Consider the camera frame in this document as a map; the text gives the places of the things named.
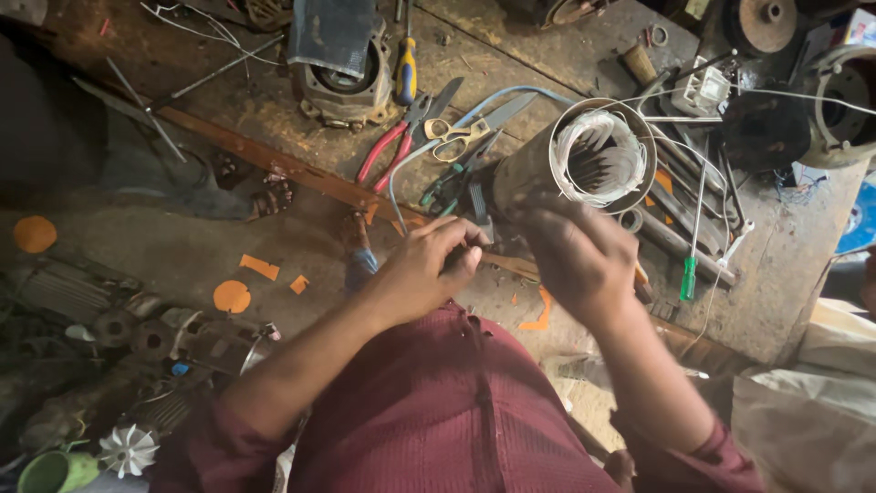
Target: screwdriver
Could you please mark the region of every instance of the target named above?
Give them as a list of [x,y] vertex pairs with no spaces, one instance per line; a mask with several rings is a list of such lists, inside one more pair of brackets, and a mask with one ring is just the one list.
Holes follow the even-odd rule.
[[[706,139],[706,149],[708,152],[709,141]],[[684,259],[684,277],[682,278],[682,292],[679,293],[678,299],[682,301],[690,301],[694,299],[694,286],[696,285],[696,234],[700,231],[700,216],[703,215],[703,193],[706,187],[706,167],[709,166],[703,160],[700,160],[703,168],[700,171],[700,195],[696,197],[696,215],[694,216],[694,231],[693,238],[690,241],[690,256]]]
[[395,75],[395,99],[403,106],[410,106],[417,96],[417,62],[414,59],[417,44],[411,37],[412,9],[413,0],[407,0],[407,35],[399,43],[399,70]]

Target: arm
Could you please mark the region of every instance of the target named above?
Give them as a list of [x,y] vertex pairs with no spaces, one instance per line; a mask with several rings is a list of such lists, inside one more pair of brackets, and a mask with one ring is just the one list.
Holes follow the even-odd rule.
[[547,290],[596,339],[626,420],[657,447],[689,454],[705,444],[715,417],[633,294],[638,241],[608,216],[548,194],[512,218]]
[[[232,383],[222,403],[266,438],[283,437],[366,342],[464,287],[486,243],[477,226],[454,217],[412,232],[360,293]],[[461,244],[463,254],[445,266]]]

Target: person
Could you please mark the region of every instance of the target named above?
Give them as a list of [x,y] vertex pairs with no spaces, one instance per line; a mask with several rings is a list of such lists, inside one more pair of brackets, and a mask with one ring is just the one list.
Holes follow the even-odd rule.
[[628,454],[600,468],[523,346],[452,300],[486,238],[445,217],[380,269],[366,239],[347,245],[346,302],[193,413],[160,448],[151,491],[269,491],[299,434],[288,491],[761,491],[633,294],[637,240],[555,196],[510,216],[547,290],[596,338]]

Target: maroon shirt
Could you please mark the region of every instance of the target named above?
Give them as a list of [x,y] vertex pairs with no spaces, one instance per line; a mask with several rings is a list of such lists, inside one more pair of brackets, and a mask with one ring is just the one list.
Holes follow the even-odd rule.
[[[662,450],[619,413],[612,424],[643,491],[762,491],[716,419],[690,455]],[[159,450],[150,491],[270,491],[292,440],[260,436],[220,403]],[[619,491],[584,451],[523,346],[447,303],[366,344],[313,405],[289,491]]]

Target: green cup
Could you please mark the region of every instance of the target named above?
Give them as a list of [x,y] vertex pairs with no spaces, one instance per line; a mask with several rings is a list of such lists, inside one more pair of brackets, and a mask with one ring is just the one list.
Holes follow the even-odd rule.
[[18,493],[67,493],[95,480],[97,459],[87,452],[46,452],[18,478]]

